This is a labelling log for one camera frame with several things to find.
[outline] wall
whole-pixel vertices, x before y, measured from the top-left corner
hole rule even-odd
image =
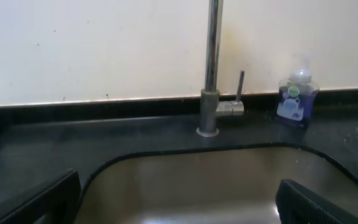
[[[0,106],[199,96],[208,0],[0,0]],[[358,88],[358,1],[226,0],[218,89],[276,92],[314,56],[322,89]]]

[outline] sink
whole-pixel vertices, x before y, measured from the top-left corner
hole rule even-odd
[[[358,217],[358,186],[340,170],[310,152],[269,147],[118,162],[90,183],[74,223],[280,223],[281,179]]]

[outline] black countertop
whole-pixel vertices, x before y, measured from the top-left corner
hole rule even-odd
[[[276,122],[269,111],[247,110],[218,120],[220,134],[196,133],[199,116],[162,116],[15,125],[0,132],[0,202],[69,168],[84,187],[117,157],[291,146],[323,156],[358,183],[358,152],[345,137],[358,127],[358,105],[316,107],[308,129]]]

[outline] chrome faucet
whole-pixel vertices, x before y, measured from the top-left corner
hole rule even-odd
[[[235,101],[219,102],[219,90],[216,89],[222,11],[223,0],[209,0],[205,88],[201,90],[201,119],[200,126],[197,128],[197,133],[204,137],[213,137],[219,134],[219,129],[216,128],[217,116],[241,115],[244,113],[244,105],[240,100],[244,71],[241,71],[239,89]]]

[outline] hand soap bottle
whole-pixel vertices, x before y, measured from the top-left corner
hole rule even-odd
[[[280,80],[276,119],[291,126],[306,128],[319,86],[311,81],[311,57],[306,54],[296,56],[302,61],[301,68],[294,70],[289,78]]]

